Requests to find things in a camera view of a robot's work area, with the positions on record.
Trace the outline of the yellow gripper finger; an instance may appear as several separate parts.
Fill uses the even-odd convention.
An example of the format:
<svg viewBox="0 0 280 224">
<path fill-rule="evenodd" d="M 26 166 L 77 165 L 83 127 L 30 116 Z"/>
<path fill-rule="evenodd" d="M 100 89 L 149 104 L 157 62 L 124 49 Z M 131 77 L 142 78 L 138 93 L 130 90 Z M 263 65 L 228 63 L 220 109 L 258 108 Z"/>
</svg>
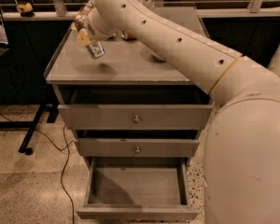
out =
<svg viewBox="0 0 280 224">
<path fill-rule="evenodd" d="M 89 34 L 85 28 L 82 28 L 78 31 L 77 42 L 81 47 L 86 47 L 94 42 L 92 38 L 89 37 Z"/>
</svg>

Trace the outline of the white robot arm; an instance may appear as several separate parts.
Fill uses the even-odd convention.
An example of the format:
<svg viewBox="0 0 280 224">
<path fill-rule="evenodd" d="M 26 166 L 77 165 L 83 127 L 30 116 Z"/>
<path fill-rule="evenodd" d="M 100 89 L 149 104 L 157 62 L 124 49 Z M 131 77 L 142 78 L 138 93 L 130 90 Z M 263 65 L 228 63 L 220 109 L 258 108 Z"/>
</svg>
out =
<svg viewBox="0 0 280 224">
<path fill-rule="evenodd" d="M 149 2 L 95 0 L 89 37 L 134 36 L 221 106 L 204 145 L 205 224 L 280 224 L 280 76 Z"/>
</svg>

